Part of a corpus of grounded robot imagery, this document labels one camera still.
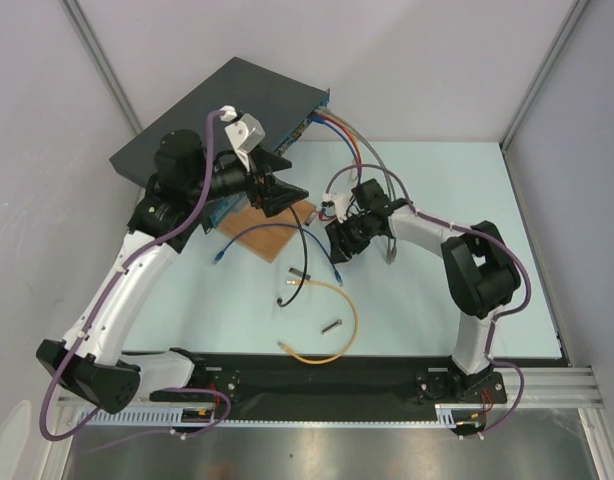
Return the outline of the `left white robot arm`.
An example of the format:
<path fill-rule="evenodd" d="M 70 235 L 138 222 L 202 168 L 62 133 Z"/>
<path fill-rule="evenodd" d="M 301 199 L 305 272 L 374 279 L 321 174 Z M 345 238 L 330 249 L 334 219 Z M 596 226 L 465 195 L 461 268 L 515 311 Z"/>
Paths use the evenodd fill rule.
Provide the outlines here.
<path fill-rule="evenodd" d="M 45 340 L 36 357 L 61 387 L 110 414 L 135 398 L 173 388 L 186 400 L 207 388 L 203 360 L 180 348 L 125 357 L 124 341 L 158 278 L 182 252 L 202 221 L 201 200 L 244 193 L 268 217 L 305 199 L 307 191 L 276 172 L 290 161 L 264 149 L 265 133 L 244 121 L 226 127 L 234 163 L 209 166 L 209 149 L 191 130 L 165 135 L 154 157 L 155 172 L 128 223 L 128 232 L 107 283 L 83 317 L 60 341 Z"/>

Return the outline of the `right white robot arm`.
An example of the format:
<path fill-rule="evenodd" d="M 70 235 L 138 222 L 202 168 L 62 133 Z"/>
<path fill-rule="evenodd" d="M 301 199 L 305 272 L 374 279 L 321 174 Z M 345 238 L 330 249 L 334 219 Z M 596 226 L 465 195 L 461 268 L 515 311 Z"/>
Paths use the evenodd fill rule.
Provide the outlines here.
<path fill-rule="evenodd" d="M 460 311 L 447 388 L 458 401 L 473 400 L 493 369 L 490 349 L 502 307 L 528 279 L 496 225 L 483 221 L 464 227 L 434 217 L 416 209 L 408 197 L 390 199 L 374 179 L 349 194 L 325 192 L 322 203 L 336 216 L 325 227 L 335 264 L 350 261 L 377 236 L 412 243 L 442 259 L 450 296 Z"/>

